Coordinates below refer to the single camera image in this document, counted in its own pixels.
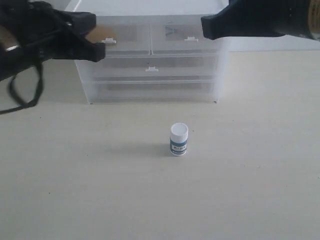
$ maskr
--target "white bottle cap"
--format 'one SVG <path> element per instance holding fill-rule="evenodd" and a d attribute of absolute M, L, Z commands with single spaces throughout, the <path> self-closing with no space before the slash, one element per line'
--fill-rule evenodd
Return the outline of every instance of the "white bottle cap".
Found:
<path fill-rule="evenodd" d="M 184 123 L 178 122 L 171 127 L 171 140 L 177 144 L 188 140 L 189 129 Z"/>

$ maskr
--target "white drawer handle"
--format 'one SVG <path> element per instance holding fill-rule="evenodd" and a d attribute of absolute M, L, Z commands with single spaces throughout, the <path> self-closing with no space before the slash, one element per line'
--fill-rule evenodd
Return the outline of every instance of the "white drawer handle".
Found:
<path fill-rule="evenodd" d="M 116 44 L 117 41 L 114 40 L 113 37 L 107 37 L 105 40 L 102 41 L 104 44 Z"/>
<path fill-rule="evenodd" d="M 199 39 L 198 38 L 195 38 L 194 36 L 188 36 L 186 39 L 185 39 L 186 42 L 199 42 Z"/>
<path fill-rule="evenodd" d="M 150 66 L 149 68 L 147 68 L 145 70 L 147 73 L 151 72 L 151 73 L 158 73 L 159 72 L 159 69 L 156 68 L 155 66 Z"/>

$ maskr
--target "translucent storage box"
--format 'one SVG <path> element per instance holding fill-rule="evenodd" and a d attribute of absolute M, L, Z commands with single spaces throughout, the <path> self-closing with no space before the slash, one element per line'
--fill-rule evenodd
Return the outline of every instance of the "translucent storage box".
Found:
<path fill-rule="evenodd" d="M 227 64 L 228 40 L 203 37 L 201 17 L 224 6 L 220 1 L 150 0 L 150 5 L 127 1 L 76 1 L 67 11 L 92 12 L 108 28 L 106 58 L 98 63 L 76 61 L 89 103 L 132 100 L 200 100 L 217 102 Z"/>

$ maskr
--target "small white bottle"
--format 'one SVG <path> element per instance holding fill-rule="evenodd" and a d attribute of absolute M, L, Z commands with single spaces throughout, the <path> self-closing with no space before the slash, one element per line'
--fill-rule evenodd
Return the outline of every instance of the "small white bottle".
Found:
<path fill-rule="evenodd" d="M 187 153 L 189 129 L 184 123 L 178 122 L 171 127 L 170 152 L 176 156 L 184 156 Z"/>

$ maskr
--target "blue label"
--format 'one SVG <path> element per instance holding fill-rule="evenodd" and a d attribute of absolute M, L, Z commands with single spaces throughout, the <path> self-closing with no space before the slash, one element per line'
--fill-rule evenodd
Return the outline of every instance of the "blue label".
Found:
<path fill-rule="evenodd" d="M 187 151 L 187 141 L 183 143 L 176 143 L 170 139 L 170 150 L 176 155 L 182 155 Z"/>

